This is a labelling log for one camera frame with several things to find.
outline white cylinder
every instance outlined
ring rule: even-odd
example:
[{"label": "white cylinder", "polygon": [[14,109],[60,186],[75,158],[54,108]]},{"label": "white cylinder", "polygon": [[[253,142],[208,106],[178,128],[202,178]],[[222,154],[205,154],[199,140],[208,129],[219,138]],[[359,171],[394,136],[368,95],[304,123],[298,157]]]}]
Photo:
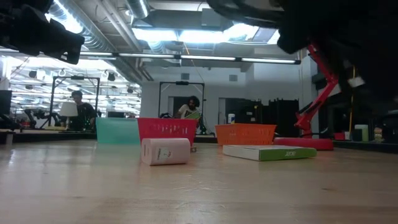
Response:
[{"label": "white cylinder", "polygon": [[235,114],[228,114],[228,124],[235,123]]},{"label": "white cylinder", "polygon": [[186,138],[143,139],[141,160],[148,165],[185,164],[191,155]]}]

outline green container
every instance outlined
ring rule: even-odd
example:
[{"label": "green container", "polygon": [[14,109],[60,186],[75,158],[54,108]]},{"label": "green container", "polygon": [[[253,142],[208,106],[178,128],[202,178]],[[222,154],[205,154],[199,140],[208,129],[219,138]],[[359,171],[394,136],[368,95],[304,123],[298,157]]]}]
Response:
[{"label": "green container", "polygon": [[137,119],[97,118],[99,144],[140,144]]}]

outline red object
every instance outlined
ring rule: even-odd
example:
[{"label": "red object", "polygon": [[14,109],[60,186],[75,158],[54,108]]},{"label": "red object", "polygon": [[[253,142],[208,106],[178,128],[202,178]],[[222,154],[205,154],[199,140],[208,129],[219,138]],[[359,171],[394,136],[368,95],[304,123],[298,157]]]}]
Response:
[{"label": "red object", "polygon": [[315,44],[310,44],[308,46],[308,50],[310,51],[314,61],[318,64],[322,74],[324,74],[327,85],[318,95],[318,97],[312,102],[311,106],[308,107],[308,109],[306,109],[303,113],[296,113],[298,121],[294,124],[294,126],[303,130],[303,138],[312,138],[311,120],[315,113],[318,112],[319,108],[324,104],[331,91],[338,84],[338,75],[329,72],[330,69],[324,64],[320,53],[316,51]]},{"label": "red object", "polygon": [[345,140],[346,136],[344,133],[335,133],[335,140]]},{"label": "red object", "polygon": [[216,125],[219,145],[269,145],[272,144],[276,125],[272,124],[222,124]]},{"label": "red object", "polygon": [[333,141],[331,139],[275,138],[274,144],[280,146],[312,147],[316,150],[333,150]]},{"label": "red object", "polygon": [[310,44],[308,46],[308,50],[311,53],[312,59],[314,59],[318,64],[320,71],[324,74],[327,85],[311,105],[308,105],[307,109],[296,113],[297,122],[294,126],[303,130],[303,138],[275,138],[274,144],[312,147],[316,150],[333,150],[333,141],[331,139],[312,139],[311,120],[318,112],[319,108],[324,104],[325,100],[329,97],[331,91],[338,84],[338,75],[330,72],[330,68],[325,64],[325,61],[322,59],[321,53],[317,51],[318,49],[315,44]]},{"label": "red object", "polygon": [[187,138],[193,144],[197,130],[195,119],[138,118],[140,142],[144,138]]}]

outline orange basket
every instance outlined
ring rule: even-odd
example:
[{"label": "orange basket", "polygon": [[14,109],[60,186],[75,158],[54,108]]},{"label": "orange basket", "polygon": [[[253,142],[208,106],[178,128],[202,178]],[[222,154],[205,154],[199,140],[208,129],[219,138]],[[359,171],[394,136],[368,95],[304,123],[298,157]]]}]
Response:
[{"label": "orange basket", "polygon": [[222,124],[216,125],[218,144],[269,145],[272,144],[276,125]]}]

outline black frame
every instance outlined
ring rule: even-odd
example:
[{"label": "black frame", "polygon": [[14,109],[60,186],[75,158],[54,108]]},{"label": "black frame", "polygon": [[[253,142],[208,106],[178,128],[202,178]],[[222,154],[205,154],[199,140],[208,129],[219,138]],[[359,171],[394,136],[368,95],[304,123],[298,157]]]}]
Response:
[{"label": "black frame", "polygon": [[[52,77],[52,89],[51,89],[51,101],[50,101],[50,118],[49,118],[49,126],[51,125],[51,118],[52,118],[52,107],[53,107],[53,103],[54,103],[54,91],[55,88],[61,84],[64,80],[66,80],[67,78],[70,78],[71,80],[84,80],[84,79],[92,79],[92,80],[97,80],[97,91],[96,91],[96,97],[95,97],[95,111],[97,111],[98,109],[98,95],[100,93],[100,78],[93,78],[93,77],[78,77],[78,76],[71,76],[71,77],[60,77],[60,76],[54,76]],[[55,81],[61,78],[62,81],[58,84],[55,83]]]},{"label": "black frame", "polygon": [[176,85],[201,85],[201,87],[202,87],[202,91],[201,91],[201,100],[202,100],[202,103],[201,103],[201,113],[202,113],[202,116],[203,116],[203,114],[205,113],[204,111],[203,111],[203,106],[204,106],[204,104],[205,104],[205,84],[204,83],[190,83],[190,82],[184,82],[184,84],[180,84],[180,82],[160,82],[159,83],[159,103],[158,103],[158,105],[157,105],[157,116],[159,117],[160,116],[160,99],[161,99],[161,96],[162,96],[162,85],[163,84],[176,84]]}]

